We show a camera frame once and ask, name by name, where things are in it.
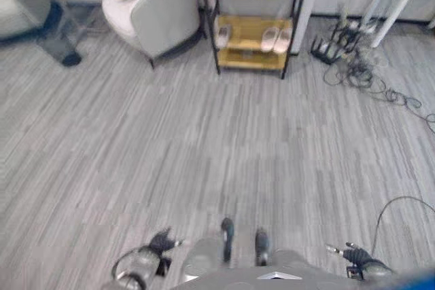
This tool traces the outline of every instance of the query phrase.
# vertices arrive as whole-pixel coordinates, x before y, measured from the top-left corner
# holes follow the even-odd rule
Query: armchair
[[[103,0],[112,29],[151,60],[200,29],[198,0]]]

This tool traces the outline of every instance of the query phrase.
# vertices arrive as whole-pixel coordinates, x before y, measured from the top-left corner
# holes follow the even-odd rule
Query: slipper
[[[221,26],[216,33],[215,44],[218,49],[223,49],[230,41],[232,27],[229,24]]]
[[[283,29],[279,33],[278,39],[273,46],[273,52],[276,54],[283,54],[290,47],[290,41],[292,40],[292,30]]]
[[[261,40],[261,51],[269,52],[272,51],[275,42],[277,41],[279,35],[279,29],[277,27],[268,27],[263,32],[263,37]]]

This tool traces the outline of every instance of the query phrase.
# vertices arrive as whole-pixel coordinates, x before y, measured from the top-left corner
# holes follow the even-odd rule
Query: black cable
[[[373,73],[374,66],[364,60],[358,49],[350,56],[342,58],[330,65],[324,72],[323,81],[329,86],[347,84],[368,94],[375,100],[393,103],[407,108],[413,115],[423,120],[435,134],[435,113],[422,115],[417,112],[422,107],[421,101],[407,96],[393,88],[387,88],[387,84],[378,75]]]
[[[375,228],[375,235],[373,236],[373,241],[372,241],[372,250],[371,250],[371,253],[370,253],[372,256],[373,256],[373,254],[375,252],[375,249],[376,249],[376,243],[377,243],[377,239],[378,239],[379,225],[381,224],[382,215],[384,214],[385,210],[387,209],[387,207],[391,203],[393,203],[393,202],[395,202],[397,200],[403,200],[403,199],[406,199],[406,198],[408,198],[410,200],[416,200],[416,201],[422,203],[423,205],[428,207],[433,213],[435,213],[435,209],[432,206],[430,206],[425,201],[423,201],[423,200],[421,200],[419,198],[416,198],[414,196],[398,196],[398,197],[393,198],[392,200],[390,200],[387,204],[384,205],[384,207],[382,208],[382,210],[381,210],[381,212],[379,213],[379,216],[378,216],[378,221],[376,223],[376,228]]]

